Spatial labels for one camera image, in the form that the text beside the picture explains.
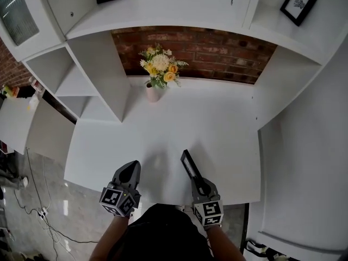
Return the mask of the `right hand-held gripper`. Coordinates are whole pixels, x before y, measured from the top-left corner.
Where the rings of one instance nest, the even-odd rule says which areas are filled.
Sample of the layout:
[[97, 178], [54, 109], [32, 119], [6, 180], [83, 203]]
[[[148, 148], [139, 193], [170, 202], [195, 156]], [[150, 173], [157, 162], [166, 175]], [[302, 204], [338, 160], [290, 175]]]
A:
[[199, 194], [196, 179], [191, 179], [193, 213], [203, 227], [220, 225], [223, 218], [223, 204], [218, 194], [216, 185], [208, 179], [203, 180], [202, 191], [204, 196]]

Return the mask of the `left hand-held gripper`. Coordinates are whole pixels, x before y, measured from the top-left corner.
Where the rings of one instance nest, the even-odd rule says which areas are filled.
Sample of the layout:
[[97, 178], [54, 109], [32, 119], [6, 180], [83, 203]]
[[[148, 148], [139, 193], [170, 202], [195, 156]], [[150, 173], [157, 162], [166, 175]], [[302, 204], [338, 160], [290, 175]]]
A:
[[140, 203], [141, 195], [136, 189], [120, 185], [137, 186], [140, 182], [141, 164], [134, 160], [120, 167], [100, 198], [100, 205], [114, 216], [130, 216]]

